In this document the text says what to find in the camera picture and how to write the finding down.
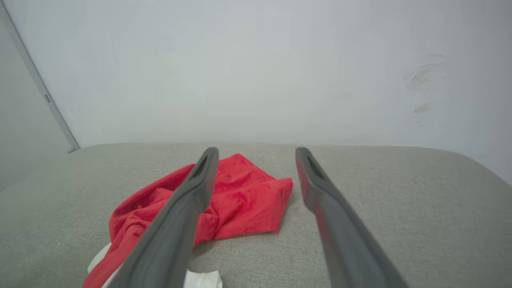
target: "white cloth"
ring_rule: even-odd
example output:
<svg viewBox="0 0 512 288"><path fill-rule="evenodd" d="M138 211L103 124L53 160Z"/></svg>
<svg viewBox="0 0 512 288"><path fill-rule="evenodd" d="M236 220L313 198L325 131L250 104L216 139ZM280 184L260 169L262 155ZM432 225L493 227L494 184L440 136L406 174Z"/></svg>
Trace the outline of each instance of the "white cloth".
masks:
<svg viewBox="0 0 512 288"><path fill-rule="evenodd" d="M94 256L91 264L89 264L89 267L87 267L88 273L90 273L94 267L103 259L103 257L105 257L107 251L110 248L110 245L111 243L107 244L105 247L103 247L103 249L101 249L100 252L98 252L98 254L96 254L96 256ZM101 288L107 288L109 286L118 270L119 268L114 273L112 273L112 275ZM222 288L221 276L219 271L213 271L210 273L195 273L187 269L183 288Z"/></svg>

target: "red towel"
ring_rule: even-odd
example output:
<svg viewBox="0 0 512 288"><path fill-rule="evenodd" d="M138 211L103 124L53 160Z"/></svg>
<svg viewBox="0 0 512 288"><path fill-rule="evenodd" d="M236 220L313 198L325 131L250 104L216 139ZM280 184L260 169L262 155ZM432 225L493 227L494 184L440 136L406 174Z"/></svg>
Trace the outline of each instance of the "red towel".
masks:
<svg viewBox="0 0 512 288"><path fill-rule="evenodd" d="M103 286L193 166L149 184L114 210L109 222L112 245L83 287ZM248 234L277 233L292 188L290 178L276 180L241 154L220 160L211 203L199 217L194 246Z"/></svg>

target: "white wall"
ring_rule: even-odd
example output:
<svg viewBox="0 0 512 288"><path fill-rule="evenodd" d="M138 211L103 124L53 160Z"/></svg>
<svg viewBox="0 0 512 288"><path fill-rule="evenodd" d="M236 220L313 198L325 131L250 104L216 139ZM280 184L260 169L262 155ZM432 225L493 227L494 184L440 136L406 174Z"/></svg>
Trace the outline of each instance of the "white wall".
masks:
<svg viewBox="0 0 512 288"><path fill-rule="evenodd" d="M512 182L512 1L5 2L82 147L421 146Z"/></svg>
<svg viewBox="0 0 512 288"><path fill-rule="evenodd" d="M0 19L0 191L69 147Z"/></svg>

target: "gray fabric surface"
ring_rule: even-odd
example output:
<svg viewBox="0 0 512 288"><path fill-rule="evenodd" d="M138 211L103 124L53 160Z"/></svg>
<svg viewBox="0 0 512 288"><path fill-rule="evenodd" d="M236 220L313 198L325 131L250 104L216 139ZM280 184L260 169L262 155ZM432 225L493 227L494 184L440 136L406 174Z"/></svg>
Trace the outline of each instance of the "gray fabric surface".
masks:
<svg viewBox="0 0 512 288"><path fill-rule="evenodd" d="M219 270L225 287L328 286L295 146L147 143L81 149L0 192L0 286L81 286L109 242L113 209L208 146L292 177L295 188L278 234L201 244L189 268ZM512 191L494 173L440 150L309 148L412 287L512 285Z"/></svg>

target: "white panel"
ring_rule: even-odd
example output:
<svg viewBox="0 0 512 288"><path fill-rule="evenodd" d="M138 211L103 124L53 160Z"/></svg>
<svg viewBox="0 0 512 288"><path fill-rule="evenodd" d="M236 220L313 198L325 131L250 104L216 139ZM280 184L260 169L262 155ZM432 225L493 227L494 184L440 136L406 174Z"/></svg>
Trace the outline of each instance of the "white panel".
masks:
<svg viewBox="0 0 512 288"><path fill-rule="evenodd" d="M420 146L512 182L511 1L6 5L83 147Z"/></svg>
<svg viewBox="0 0 512 288"><path fill-rule="evenodd" d="M69 147L0 20L0 191Z"/></svg>

